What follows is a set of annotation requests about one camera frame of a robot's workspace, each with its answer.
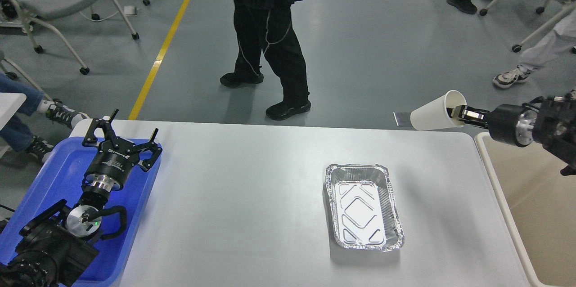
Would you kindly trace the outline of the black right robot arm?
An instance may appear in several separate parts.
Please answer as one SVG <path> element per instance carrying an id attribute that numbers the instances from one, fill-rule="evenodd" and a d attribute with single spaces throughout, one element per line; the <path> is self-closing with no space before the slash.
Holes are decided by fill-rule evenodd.
<path id="1" fill-rule="evenodd" d="M 465 104 L 446 108 L 448 117 L 488 130 L 503 144 L 524 148 L 532 142 L 566 164 L 560 174 L 576 174 L 576 103 L 568 95 L 539 96 L 521 105 L 501 104 L 493 111 Z"/>

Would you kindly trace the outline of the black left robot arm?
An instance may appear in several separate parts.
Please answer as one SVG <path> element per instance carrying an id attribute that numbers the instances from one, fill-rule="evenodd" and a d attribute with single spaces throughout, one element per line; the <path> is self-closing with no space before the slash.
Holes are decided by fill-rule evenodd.
<path id="1" fill-rule="evenodd" d="M 56 146 L 1 234 L 3 287 L 107 286 L 126 264 L 162 146 L 109 119 Z"/>

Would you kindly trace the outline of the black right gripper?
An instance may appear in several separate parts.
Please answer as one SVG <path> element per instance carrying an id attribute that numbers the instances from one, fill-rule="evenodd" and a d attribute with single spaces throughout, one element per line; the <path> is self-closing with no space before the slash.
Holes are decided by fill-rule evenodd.
<path id="1" fill-rule="evenodd" d="M 520 105 L 501 104 L 493 111 L 473 108 L 469 105 L 457 105 L 446 108 L 448 115 L 457 122 L 467 125 L 488 128 L 494 141 L 524 147 L 518 139 L 516 126 L 525 107 Z"/>

